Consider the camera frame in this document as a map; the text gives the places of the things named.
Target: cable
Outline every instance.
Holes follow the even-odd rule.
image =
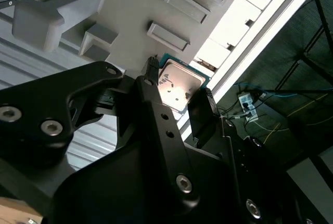
[[[271,134],[273,134],[276,130],[276,128],[278,128],[281,124],[278,123],[275,128],[268,134],[268,136],[266,137],[265,141],[264,141],[264,144],[267,142],[267,140],[269,139],[269,137],[271,136]]]
[[[244,86],[249,86],[249,87],[253,87],[253,88],[256,88],[262,92],[265,92],[266,94],[270,94],[270,95],[273,95],[273,96],[277,96],[277,97],[293,97],[293,96],[296,96],[298,94],[289,94],[289,95],[277,95],[275,93],[272,93],[272,92],[267,92],[263,89],[261,89],[259,86],[256,86],[256,85],[253,85],[253,84],[250,84],[250,83],[244,83],[244,82],[238,82],[238,83],[235,83],[234,86],[236,85],[244,85]]]
[[[266,130],[266,131],[273,131],[273,129],[265,128],[264,126],[260,125],[260,124],[257,123],[256,121],[254,121],[253,123],[255,123],[256,125],[258,125],[258,127],[262,128],[262,129],[264,129],[264,130]],[[289,128],[278,129],[278,130],[276,130],[276,132],[283,132],[283,131],[287,131],[287,130],[289,130]]]
[[[323,97],[325,97],[325,96],[327,96],[327,95],[328,95],[328,94],[322,95],[322,96],[318,97],[316,100],[320,100],[321,98],[323,98]],[[291,112],[287,117],[292,116],[293,114],[295,114],[295,113],[297,113],[298,111],[300,111],[300,110],[302,110],[302,109],[308,107],[309,105],[313,104],[314,102],[315,102],[315,101],[311,101],[311,102],[305,104],[304,106],[300,107],[299,109],[296,109],[295,111]]]
[[[284,97],[285,98],[285,97],[293,97],[293,96],[300,95],[300,94],[297,94],[297,93],[295,93],[295,94],[289,94],[289,95],[279,95],[279,94],[277,94],[277,93],[279,93],[279,91],[268,92],[266,90],[261,89],[259,86],[251,84],[251,83],[237,82],[237,83],[234,84],[234,86],[237,86],[237,85],[250,86],[250,87],[256,88],[256,89],[258,89],[258,90],[260,90],[262,92],[265,92],[266,94],[270,94],[272,96],[277,96],[277,97]],[[327,89],[321,89],[321,90],[323,90],[323,91],[324,90],[333,90],[333,88],[327,88]]]
[[[318,124],[324,123],[324,122],[326,122],[326,121],[329,121],[329,120],[332,119],[332,118],[333,118],[333,116],[331,116],[331,117],[329,117],[329,118],[327,118],[327,119],[325,119],[325,120],[322,120],[322,121],[316,122],[316,123],[309,123],[309,124],[307,124],[307,126],[315,126],[315,125],[318,125]]]

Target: electrical outlet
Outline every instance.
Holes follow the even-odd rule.
[[[253,99],[250,93],[241,93],[238,95],[243,112],[246,114],[246,120],[248,122],[257,121],[258,114],[255,106],[253,105]]]

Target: black cable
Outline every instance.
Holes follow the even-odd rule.
[[[223,112],[221,112],[221,114],[224,115],[224,114],[227,114],[228,112],[230,112],[231,110],[233,110],[233,108],[237,105],[237,103],[238,103],[238,99],[228,109],[224,109],[224,108],[221,108],[221,107],[217,107],[217,109],[221,109],[223,111]]]
[[[246,118],[245,118],[245,120],[244,120],[244,122],[243,122],[243,126],[244,126],[244,129],[245,129],[245,132],[247,133],[247,134],[249,134],[249,132],[247,131],[247,129],[246,129],[246,125],[250,122],[250,120],[251,120],[251,118],[249,118],[248,120],[246,120]]]
[[[309,3],[313,2],[314,0],[310,0],[308,1],[306,4],[302,5],[302,7],[300,7],[296,12],[298,12],[299,10],[303,9],[306,5],[308,5]]]

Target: black metal bracket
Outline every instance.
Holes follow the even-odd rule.
[[[188,106],[199,148],[184,145],[155,68],[132,80],[98,62],[0,91],[0,183],[47,224],[302,223],[278,165],[220,117],[208,89]],[[73,133],[103,110],[118,117],[123,142],[73,173],[63,159]],[[265,186],[267,174],[283,186]]]

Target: screw hole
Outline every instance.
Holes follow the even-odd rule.
[[[46,128],[47,128],[47,130],[49,130],[50,132],[55,132],[55,131],[58,130],[58,127],[57,127],[56,125],[54,125],[54,124],[50,124],[50,125],[48,125]]]
[[[164,119],[164,120],[168,120],[169,117],[166,115],[166,114],[161,114],[161,117]]]
[[[15,116],[15,112],[14,112],[13,110],[11,110],[11,109],[6,110],[6,111],[3,112],[2,114],[3,114],[3,116],[5,116],[5,117],[13,117],[13,116]]]
[[[117,72],[116,72],[114,69],[111,69],[111,68],[108,68],[107,71],[108,71],[110,74],[117,74]]]
[[[175,135],[171,132],[171,131],[167,131],[166,132],[166,135],[169,137],[169,138],[174,138]]]
[[[145,79],[144,81],[145,81],[145,83],[147,83],[148,85],[152,86],[152,82],[149,81],[148,79]]]

